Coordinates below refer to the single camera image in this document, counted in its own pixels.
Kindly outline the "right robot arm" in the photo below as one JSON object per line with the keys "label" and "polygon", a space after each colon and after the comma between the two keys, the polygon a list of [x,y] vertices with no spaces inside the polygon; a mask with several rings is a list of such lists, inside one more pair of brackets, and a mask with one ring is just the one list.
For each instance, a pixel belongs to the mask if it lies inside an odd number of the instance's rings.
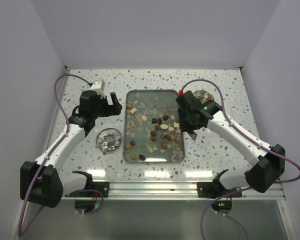
{"label": "right robot arm", "polygon": [[214,177],[205,188],[212,199],[241,187],[251,187],[259,193],[265,193],[284,173],[285,149],[279,144],[271,146],[241,126],[238,129],[246,136],[238,133],[235,130],[236,122],[226,119],[222,107],[214,100],[202,103],[191,91],[187,91],[179,95],[176,102],[182,132],[195,140],[196,130],[209,129],[225,139],[248,162],[247,167],[232,171],[225,169]]}

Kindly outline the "milk rectangular chocolate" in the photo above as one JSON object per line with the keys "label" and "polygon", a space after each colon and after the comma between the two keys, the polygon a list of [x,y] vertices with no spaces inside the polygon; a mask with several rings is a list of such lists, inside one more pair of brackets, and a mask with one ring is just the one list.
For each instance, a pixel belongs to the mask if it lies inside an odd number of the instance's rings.
{"label": "milk rectangular chocolate", "polygon": [[164,137],[165,139],[169,140],[169,141],[170,141],[171,138],[172,138],[169,134],[165,134],[163,137]]}

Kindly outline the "milk round chocolate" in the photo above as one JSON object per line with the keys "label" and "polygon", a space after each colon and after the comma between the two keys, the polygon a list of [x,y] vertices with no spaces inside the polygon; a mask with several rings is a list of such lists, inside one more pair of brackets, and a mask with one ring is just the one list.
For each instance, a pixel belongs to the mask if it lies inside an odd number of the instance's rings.
{"label": "milk round chocolate", "polygon": [[165,149],[167,147],[167,143],[164,140],[161,142],[161,147],[163,149]]}

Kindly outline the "metal serving tongs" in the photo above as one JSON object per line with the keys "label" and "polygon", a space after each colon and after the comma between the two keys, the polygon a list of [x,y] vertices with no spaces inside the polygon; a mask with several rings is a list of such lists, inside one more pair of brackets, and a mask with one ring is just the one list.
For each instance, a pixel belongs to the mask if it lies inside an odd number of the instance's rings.
{"label": "metal serving tongs", "polygon": [[195,141],[197,139],[197,134],[193,130],[188,131],[187,133],[193,141]]}

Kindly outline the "white square chocolate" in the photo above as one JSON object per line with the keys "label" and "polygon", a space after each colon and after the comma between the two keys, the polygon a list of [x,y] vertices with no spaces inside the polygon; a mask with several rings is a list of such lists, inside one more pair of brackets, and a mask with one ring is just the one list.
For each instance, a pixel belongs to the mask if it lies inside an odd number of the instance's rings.
{"label": "white square chocolate", "polygon": [[174,123],[173,123],[173,127],[174,127],[174,128],[176,128],[176,129],[177,129],[177,128],[179,128],[179,126],[180,126],[180,124],[179,124],[179,123],[177,123],[177,122],[174,122]]}

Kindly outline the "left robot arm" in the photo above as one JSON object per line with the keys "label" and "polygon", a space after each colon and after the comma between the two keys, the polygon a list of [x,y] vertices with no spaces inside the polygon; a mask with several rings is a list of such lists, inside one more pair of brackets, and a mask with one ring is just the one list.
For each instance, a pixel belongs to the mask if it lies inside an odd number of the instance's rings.
{"label": "left robot arm", "polygon": [[120,115],[123,106],[117,95],[110,93],[112,103],[94,90],[81,93],[79,104],[66,118],[66,125],[53,144],[33,162],[25,161],[20,168],[20,198],[23,201],[54,208],[63,196],[79,192],[82,196],[93,193],[91,174],[73,171],[69,180],[60,177],[65,161],[76,146],[95,127],[98,118]]}

